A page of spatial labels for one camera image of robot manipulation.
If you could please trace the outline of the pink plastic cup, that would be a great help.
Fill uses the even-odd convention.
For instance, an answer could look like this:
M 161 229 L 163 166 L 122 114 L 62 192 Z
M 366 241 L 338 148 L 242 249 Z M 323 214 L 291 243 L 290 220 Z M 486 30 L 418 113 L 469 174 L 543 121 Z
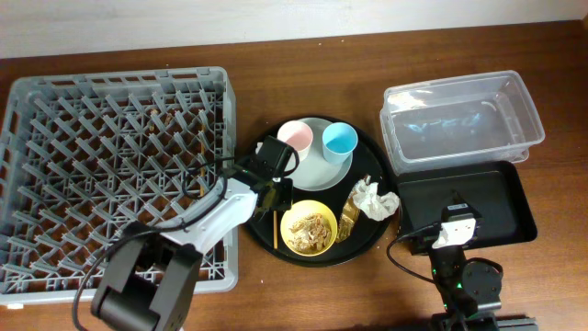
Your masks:
M 313 131 L 311 127 L 300 120 L 284 123 L 277 132 L 277 138 L 295 149 L 300 161 L 303 161 L 311 149 Z

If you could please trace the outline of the food scraps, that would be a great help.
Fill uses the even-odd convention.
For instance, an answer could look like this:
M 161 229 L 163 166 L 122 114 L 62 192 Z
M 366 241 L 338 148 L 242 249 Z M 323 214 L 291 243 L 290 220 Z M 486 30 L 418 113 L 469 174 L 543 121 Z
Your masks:
M 292 237 L 288 242 L 295 251 L 314 254 L 328 246 L 332 231 L 328 221 L 320 214 L 313 213 L 300 218 L 289 228 Z

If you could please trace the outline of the grey round plate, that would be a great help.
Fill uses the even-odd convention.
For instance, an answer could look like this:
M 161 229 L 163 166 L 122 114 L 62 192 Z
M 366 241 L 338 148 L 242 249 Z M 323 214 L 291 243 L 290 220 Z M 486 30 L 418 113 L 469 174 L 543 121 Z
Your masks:
M 327 162 L 322 152 L 322 133 L 331 122 L 320 118 L 303 118 L 301 121 L 311 128 L 313 142 L 307 157 L 288 178 L 292 179 L 294 188 L 301 190 L 321 191 L 332 188 L 346 177 L 353 156 L 350 154 L 338 165 Z

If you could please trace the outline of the blue plastic cup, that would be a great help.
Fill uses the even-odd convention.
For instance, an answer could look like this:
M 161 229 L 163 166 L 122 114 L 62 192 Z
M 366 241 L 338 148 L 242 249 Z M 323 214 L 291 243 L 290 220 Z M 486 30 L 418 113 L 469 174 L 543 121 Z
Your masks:
M 336 122 L 328 125 L 322 133 L 322 154 L 333 165 L 342 164 L 356 149 L 358 135 L 347 123 Z

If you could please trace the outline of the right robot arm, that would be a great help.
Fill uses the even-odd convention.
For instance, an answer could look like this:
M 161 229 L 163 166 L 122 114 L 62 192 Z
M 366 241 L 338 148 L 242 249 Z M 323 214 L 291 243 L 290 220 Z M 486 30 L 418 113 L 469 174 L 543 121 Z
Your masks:
M 432 224 L 434 236 L 424 240 L 431 262 L 432 280 L 441 295 L 445 311 L 434 314 L 427 328 L 435 331 L 537 330 L 534 318 L 499 320 L 495 312 L 502 302 L 503 267 L 486 258 L 465 256 L 474 238 L 481 214 L 456 191 Z

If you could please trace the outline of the yellow bowl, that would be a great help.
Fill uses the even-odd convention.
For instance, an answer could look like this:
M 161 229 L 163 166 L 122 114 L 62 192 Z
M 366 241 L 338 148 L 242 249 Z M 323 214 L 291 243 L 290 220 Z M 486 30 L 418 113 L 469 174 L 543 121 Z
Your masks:
M 292 233 L 290 232 L 289 228 L 300 218 L 313 213 L 320 213 L 328 221 L 331 227 L 332 236 L 328 246 L 325 247 L 323 251 L 314 254 L 303 254 L 295 251 L 294 247 L 288 242 L 288 240 L 292 237 Z M 301 200 L 294 203 L 291 209 L 284 213 L 280 221 L 280 235 L 283 242 L 293 253 L 303 257 L 316 257 L 329 250 L 335 242 L 337 230 L 338 224 L 334 213 L 325 204 L 316 200 Z

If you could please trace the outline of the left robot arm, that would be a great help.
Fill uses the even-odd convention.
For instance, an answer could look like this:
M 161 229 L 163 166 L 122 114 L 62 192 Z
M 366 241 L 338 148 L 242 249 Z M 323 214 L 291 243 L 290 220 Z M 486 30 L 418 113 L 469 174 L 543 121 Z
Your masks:
M 114 330 L 179 330 L 201 262 L 227 233 L 257 213 L 286 211 L 298 155 L 260 150 L 223 170 L 214 188 L 158 225 L 132 223 L 102 256 L 107 269 L 91 313 Z

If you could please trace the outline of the gold foil wrapper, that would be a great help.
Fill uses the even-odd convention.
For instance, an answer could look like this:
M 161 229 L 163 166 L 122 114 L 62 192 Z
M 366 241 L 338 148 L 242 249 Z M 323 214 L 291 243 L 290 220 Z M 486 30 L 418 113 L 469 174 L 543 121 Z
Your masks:
M 359 185 L 360 184 L 368 185 L 370 182 L 370 179 L 371 179 L 370 175 L 365 175 L 362 179 L 360 179 L 356 182 L 356 184 L 352 188 L 351 192 L 349 193 L 349 196 L 347 197 L 347 199 L 345 201 L 345 205 L 342 209 L 340 219 L 338 221 L 337 236 L 335 239 L 336 243 L 343 242 L 351 234 L 351 232 L 355 226 L 355 223 L 358 219 L 358 215 L 360 213 L 360 209 L 355 205 L 353 197 L 358 193 Z

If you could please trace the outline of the white napkin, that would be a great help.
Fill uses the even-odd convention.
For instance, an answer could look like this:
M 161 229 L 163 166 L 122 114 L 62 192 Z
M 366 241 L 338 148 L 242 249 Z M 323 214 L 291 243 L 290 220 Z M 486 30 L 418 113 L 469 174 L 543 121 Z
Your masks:
M 360 179 L 352 189 L 352 200 L 369 219 L 380 222 L 393 215 L 401 201 L 394 192 L 379 195 L 378 188 L 377 182 Z

